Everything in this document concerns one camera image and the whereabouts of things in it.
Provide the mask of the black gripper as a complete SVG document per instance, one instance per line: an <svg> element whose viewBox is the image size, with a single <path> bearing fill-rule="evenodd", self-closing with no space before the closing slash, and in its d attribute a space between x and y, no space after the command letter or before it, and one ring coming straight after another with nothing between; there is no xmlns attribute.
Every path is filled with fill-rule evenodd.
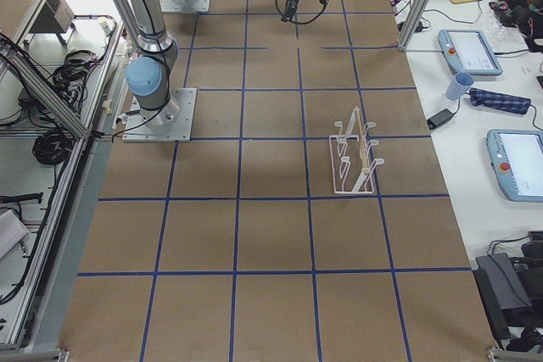
<svg viewBox="0 0 543 362"><path fill-rule="evenodd" d="M297 13L299 0L286 0L284 10L281 12L282 22L293 22Z"/></svg>

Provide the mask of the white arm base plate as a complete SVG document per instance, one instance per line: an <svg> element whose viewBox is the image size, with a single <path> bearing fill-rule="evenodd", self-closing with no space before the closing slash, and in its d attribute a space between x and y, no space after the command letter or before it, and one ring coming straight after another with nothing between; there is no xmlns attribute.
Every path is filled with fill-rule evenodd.
<svg viewBox="0 0 543 362"><path fill-rule="evenodd" d="M154 113L143 111L136 98L132 99L137 114L126 121L127 131L121 134L124 142L189 142L191 138L197 89L176 88L171 91L170 102Z"/></svg>

